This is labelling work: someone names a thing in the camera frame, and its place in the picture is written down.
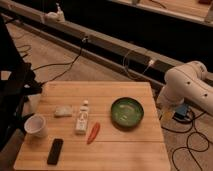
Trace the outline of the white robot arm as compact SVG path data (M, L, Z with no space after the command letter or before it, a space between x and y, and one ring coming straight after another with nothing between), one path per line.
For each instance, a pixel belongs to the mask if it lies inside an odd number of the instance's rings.
M207 68L200 61L169 69L157 101L163 107L177 107L188 99L213 115L213 87L204 82L206 76Z

